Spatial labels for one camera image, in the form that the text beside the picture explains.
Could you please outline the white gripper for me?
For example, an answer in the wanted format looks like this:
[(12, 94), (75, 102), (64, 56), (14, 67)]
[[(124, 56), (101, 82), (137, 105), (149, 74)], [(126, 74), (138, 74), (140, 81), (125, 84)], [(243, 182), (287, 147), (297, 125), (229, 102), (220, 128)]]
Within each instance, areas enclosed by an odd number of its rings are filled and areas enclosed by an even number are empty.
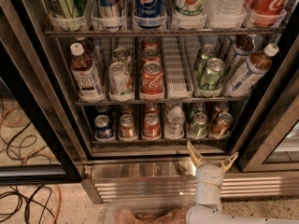
[(187, 150), (192, 160), (193, 165), (198, 168), (196, 170), (196, 182), (207, 183), (218, 187), (222, 186), (224, 173), (226, 173), (238, 158), (236, 151), (230, 157), (221, 162), (221, 168), (213, 164), (203, 164), (203, 156), (195, 149), (193, 144), (187, 142)]

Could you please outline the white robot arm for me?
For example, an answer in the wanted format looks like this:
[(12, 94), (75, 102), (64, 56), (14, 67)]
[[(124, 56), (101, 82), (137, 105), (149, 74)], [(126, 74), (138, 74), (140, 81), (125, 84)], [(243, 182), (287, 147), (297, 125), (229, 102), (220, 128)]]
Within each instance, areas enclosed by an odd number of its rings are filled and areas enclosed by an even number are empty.
[(187, 150), (195, 171), (195, 205), (186, 213), (186, 224), (299, 224), (298, 220), (266, 217), (238, 217), (223, 214), (221, 188), (225, 173), (238, 157), (238, 152), (219, 164), (203, 163), (203, 156), (193, 144), (187, 142)]

